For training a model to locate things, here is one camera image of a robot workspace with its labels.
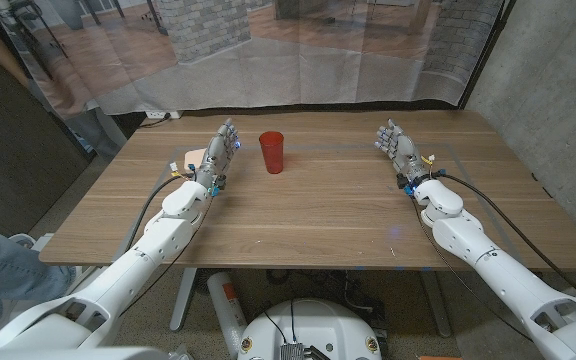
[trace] cable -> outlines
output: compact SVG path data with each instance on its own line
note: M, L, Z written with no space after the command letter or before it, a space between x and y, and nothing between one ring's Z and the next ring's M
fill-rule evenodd
M348 300L348 270L346 270L346 281L344 284L344 299L346 300L346 303L352 307L354 307L355 309L361 309L361 310L366 310L369 313L372 313L372 306L359 306L359 305L355 305L352 302L350 302L350 300Z
M167 182L167 183L170 183L170 182L171 182L172 180L174 180L174 179L175 179L175 178L170 178L170 179L168 179L168 182ZM160 188L163 188L167 183L161 184ZM209 211L209 210L210 210L210 206L208 206L208 208L206 209L206 212L204 213L204 219L206 218L206 215L208 215L208 211ZM177 256L175 257L175 259L174 259L170 264L168 264L168 266L166 266L166 268L164 269L164 271L163 271L159 276L157 276L157 278L155 279L155 281L153 281L153 283L150 284L150 286L148 286L148 287L146 288L146 290L144 290L144 292L142 292L141 295L139 295L139 296L135 299L135 301L133 301L130 305L128 305L128 307L126 307L126 309L125 309L124 311L122 311L121 314L119 314L119 317L122 317L128 310L130 310L130 308L133 307L133 305L135 305L144 295L146 295L146 293L147 293L150 289L152 289L153 286L155 286L155 284L159 281L159 279L161 279L164 275L166 275L166 272L168 272L168 270L170 270L170 268L177 262L177 260L181 257L181 255L184 253L184 251L186 251L186 249L188 248L188 245L190 245L190 242L192 242L192 239L195 238L195 235L197 234L198 231L199 231L199 229L197 229L197 231L195 231L195 233L192 234L192 237L191 237L190 240L188 241L188 244L186 244L186 246L184 246L184 248L181 249L181 251L179 252L179 255L177 255Z
M146 295L146 293L152 289L153 286L155 286L155 284L159 281L159 279L161 279L164 275L166 275L166 272L168 272L168 270L170 269L170 267L177 262L177 259L179 259L179 257L181 256L181 254L184 253L184 250L186 250L186 248L188 247L188 245L186 245L183 249L181 249L181 251L179 252L179 255L177 255L177 257L170 263L168 264L168 266L166 266L166 268L164 269L164 271L155 279L155 281L153 281L152 284L150 284L150 286L148 286L146 288L146 290L144 290L144 292L141 293L141 295L139 295L135 301L133 301L130 305L128 305L128 307L126 307L126 309L124 309L124 311L121 312L121 314L119 314L119 317L122 317L128 310L130 310L131 307L133 307L133 305L135 305L144 295Z
M497 319L501 320L504 324L508 325L508 327L513 329L517 334L523 336L526 340L533 342L532 339L528 335L523 333L523 331L520 331L519 329L514 327L511 323L506 321L506 319L501 317L501 315L497 314L491 307L489 307L488 304L486 304L479 296L477 296L477 294L475 294L475 292L468 286L468 284L466 284L466 282L461 278L461 276L459 276L457 274L457 272L452 268L452 266L450 266L450 264L448 263L448 260L446 260L446 257L444 257L444 255L441 253L441 251L439 251L439 249L437 248L437 245L435 245L435 242L430 238L430 235L428 235L428 232L426 231L426 227L424 226L424 223L421 221L421 216L419 216L419 209L417 208L417 204L415 204L415 200L414 199L410 199L410 200L412 201L412 206L414 206L414 208L415 208L415 214L417 215L417 220L419 221L419 225L421 226L421 230L424 231L424 234L426 234L426 238L428 238L428 241L430 241L430 244L432 245L432 247L435 249L437 254L439 254L439 257L441 257L441 260L444 261L444 263L446 264L446 266L448 266L448 268L453 273L453 275L455 275L455 277L457 279L459 279L459 282L461 282L461 284L468 290L468 292L470 292L470 294L472 294L472 296L475 297L475 299L477 299L477 301L479 301L479 303L481 305L483 305L486 309L488 309L488 311L490 311L493 315L495 315L495 317L497 317Z
M330 295L334 296L338 302L340 302L340 303L343 303L344 301L347 302L347 299L345 299L345 296L342 298L339 294L335 293L333 290L330 290L328 288L327 284L329 284L330 282L326 281L326 280L332 279L332 280L336 281L339 285L341 285L345 289L345 282L344 281L342 281L341 279L337 279L336 277L332 276L329 272L327 272L325 270L318 271L318 273L325 275L321 279L315 279L316 274L311 274L311 273L308 273L307 271L308 270L293 270L294 273L305 277L306 279L310 280L313 284L326 290L326 292L328 292ZM361 288L359 288L359 287L355 286L355 288L353 290L356 290L357 292L359 292L359 294L363 295L364 297L366 297L368 299L374 300L374 298L372 296L369 296L368 294L363 292L361 290ZM379 313L379 311L374 311L374 309L373 309L371 314L375 315L377 318L379 318L379 320L386 321L386 319Z
M293 302L294 302L294 299L290 299L290 323L292 326L292 341L294 341L296 344L297 343L297 335L295 335L295 312L292 308Z
M288 341L286 341L286 336L284 335L284 332L281 331L281 329L279 328L279 326L277 325L276 322L272 321L272 319L270 318L270 316L268 316L268 313L266 312L266 310L264 310L264 314L266 315L266 317L268 318L268 320L270 320L270 322L275 325L275 327L277 328L277 330L279 330L279 333L281 333L281 337L284 338L284 345L288 344Z
M139 127L137 129L150 128L150 127L153 127L157 124L161 124L162 122L164 122L168 119L170 119L170 113L166 113L166 115L164 115L163 118L155 121L154 123L139 125Z
M530 239L528 239L528 237L526 235L524 235L524 233L519 230L519 228L508 218L508 216L506 216L506 214L504 214L503 211L501 211L501 209L488 197L486 196L486 194L484 194L483 192L481 192L479 189L477 189L474 185L471 185L457 177L454 177L452 175L448 175L448 174L444 174L444 173L434 173L433 175L436 175L438 177L445 177L448 178L450 180L456 181L458 183L460 183L461 185L469 188L470 190L474 191L477 195L481 196L484 200L486 200L486 202L488 204L490 204L490 206L492 206L493 209L495 209L495 211L499 214L499 216L501 216L506 223L508 223L508 225L510 225L510 227L515 230L515 232L517 233L517 235L519 235L519 237L521 237L521 239L537 254L539 255L539 257L546 262L546 264L548 264L548 266L550 266L553 270L555 270L555 272L557 274L559 274L559 276L561 276L564 280L566 280L566 282L568 284L570 284L570 286L572 286L575 290L576 290L576 282L574 282L571 278L568 277L568 275L566 275L561 269L559 269L559 267L557 267L557 265L555 265L555 263L553 263L543 252L541 252L541 250L539 250L539 248L532 243L532 241L530 241Z
M143 208L141 208L141 212L139 213L139 217L137 218L137 223L135 224L135 228L132 229L132 233L130 234L130 241L128 241L128 248L126 249L125 252L128 251L128 249L130 249L130 247L132 246L132 242L135 241L135 236L137 236L137 231L139 230L139 225L141 225L141 222L144 219L144 215L146 215L146 210L148 210L148 206L150 205L150 202L152 201L152 199L155 198L155 195L157 195L161 189L163 189L164 187L166 187L166 185L170 184L171 182L182 178L182 176L173 176L170 179L164 181L161 185L159 185L155 191L152 192L152 194L150 194L150 196L148 197L148 200L146 200L146 202L144 203Z

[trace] table top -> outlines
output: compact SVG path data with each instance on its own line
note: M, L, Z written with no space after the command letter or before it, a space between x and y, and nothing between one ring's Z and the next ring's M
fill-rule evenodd
M435 169L473 183L562 269L576 270L576 224L475 112L186 112L138 130L41 252L49 264L106 265L152 189L205 147L232 117L242 142L227 187L214 199L177 264L192 267L445 270L411 199L395 184L388 157L373 146L393 118ZM259 135L281 131L284 170L266 172ZM470 190L441 179L464 199L486 234L531 269L547 265ZM143 225L176 185L152 202ZM445 253L459 269L468 266Z

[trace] power outlet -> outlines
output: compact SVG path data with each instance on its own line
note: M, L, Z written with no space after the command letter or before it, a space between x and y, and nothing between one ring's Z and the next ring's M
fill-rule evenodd
M170 114L171 119L179 119L181 113L181 111L146 111L146 116L149 119L163 119L166 114Z
M167 111L146 111L146 116L149 119L163 119Z

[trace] robotic arm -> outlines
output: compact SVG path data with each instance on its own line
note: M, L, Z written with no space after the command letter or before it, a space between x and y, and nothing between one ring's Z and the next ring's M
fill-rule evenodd
M108 345L123 312L166 258L177 256L199 229L213 194L239 148L228 119L210 141L196 181L186 181L163 201L143 236L80 291L25 311L0 331L0 349L74 349Z
M512 310L546 359L576 359L576 297L552 289L501 250L459 195L425 169L410 137L388 120L375 145L388 154L400 188L425 209L435 241L468 263Z

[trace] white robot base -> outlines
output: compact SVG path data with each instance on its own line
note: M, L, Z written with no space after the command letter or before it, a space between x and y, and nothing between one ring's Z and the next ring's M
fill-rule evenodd
M275 305L248 325L238 359L305 356L377 360L381 352L373 330L352 311L327 300L295 299Z

